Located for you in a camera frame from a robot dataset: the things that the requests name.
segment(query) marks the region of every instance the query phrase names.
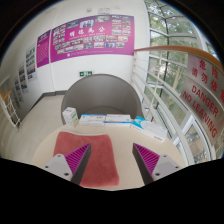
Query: exit sign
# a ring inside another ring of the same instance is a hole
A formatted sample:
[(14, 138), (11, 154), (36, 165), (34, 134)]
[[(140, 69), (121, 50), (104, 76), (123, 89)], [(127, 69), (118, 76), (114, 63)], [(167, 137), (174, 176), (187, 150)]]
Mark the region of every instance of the exit sign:
[(80, 76), (89, 76), (92, 75), (92, 72), (79, 72)]

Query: pink towel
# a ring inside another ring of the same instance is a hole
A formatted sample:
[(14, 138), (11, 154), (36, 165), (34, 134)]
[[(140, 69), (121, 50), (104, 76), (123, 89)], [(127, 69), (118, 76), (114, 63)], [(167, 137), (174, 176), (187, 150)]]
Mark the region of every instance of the pink towel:
[(67, 154), (85, 144), (91, 143), (91, 155), (80, 186), (105, 187), (119, 184), (114, 161), (112, 143), (108, 135), (84, 136), (68, 132), (58, 134), (54, 149), (56, 154)]

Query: poster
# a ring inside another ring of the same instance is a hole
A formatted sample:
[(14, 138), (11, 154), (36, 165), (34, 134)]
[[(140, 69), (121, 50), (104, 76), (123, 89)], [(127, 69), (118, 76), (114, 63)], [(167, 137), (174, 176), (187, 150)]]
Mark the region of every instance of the poster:
[(37, 38), (37, 68), (49, 64), (50, 30)]
[(26, 50), (26, 72), (28, 82), (37, 79), (37, 73), (35, 68), (35, 44)]
[[(20, 65), (19, 65), (19, 81), (20, 81), (20, 85), (21, 85), (21, 89), (22, 89), (22, 92), (23, 93), (28, 93), (28, 88), (27, 88), (27, 83), (26, 83), (26, 77), (25, 77), (25, 71), (24, 71), (24, 62), (22, 62)], [(16, 88), (16, 91), (19, 91), (19, 84), (16, 85), (17, 88)]]
[(17, 108), (21, 109), (21, 106), (20, 106), (19, 100), (17, 98), (15, 89), (16, 89), (15, 87), (12, 87), (12, 95), (13, 95), (13, 98), (14, 98), (14, 101), (15, 101), (15, 104), (16, 104)]
[(134, 55), (134, 17), (97, 15), (62, 24), (51, 33), (51, 62), (97, 54)]

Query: white wall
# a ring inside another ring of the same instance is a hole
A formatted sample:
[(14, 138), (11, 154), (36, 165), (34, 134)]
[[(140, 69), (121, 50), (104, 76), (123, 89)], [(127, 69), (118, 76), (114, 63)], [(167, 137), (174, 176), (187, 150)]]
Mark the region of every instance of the white wall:
[[(134, 16), (134, 48), (149, 46), (148, 15), (143, 0), (63, 1), (40, 13), (19, 33), (2, 61), (0, 83), (10, 75), (10, 85), (14, 86), (14, 77), (19, 77), (18, 65), (26, 60), (26, 50), (33, 43), (36, 44), (38, 36), (69, 21), (97, 15), (98, 9), (102, 7), (110, 8), (111, 14)], [(130, 83), (132, 65), (133, 56), (91, 55), (65, 59), (40, 67), (36, 69), (37, 80), (27, 82), (29, 93), (23, 94), (24, 103), (21, 103), (22, 109), (18, 109), (17, 113), (23, 119), (43, 93), (67, 90), (80, 79), (79, 71), (111, 74)]]

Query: tiled floor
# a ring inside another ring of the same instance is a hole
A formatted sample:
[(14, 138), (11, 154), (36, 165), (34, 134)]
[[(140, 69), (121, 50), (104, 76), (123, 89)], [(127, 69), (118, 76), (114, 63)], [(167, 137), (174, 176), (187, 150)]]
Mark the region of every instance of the tiled floor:
[(64, 96), (44, 97), (22, 121), (19, 132), (8, 122), (0, 108), (0, 155), (30, 164), (40, 143), (62, 125), (61, 103)]

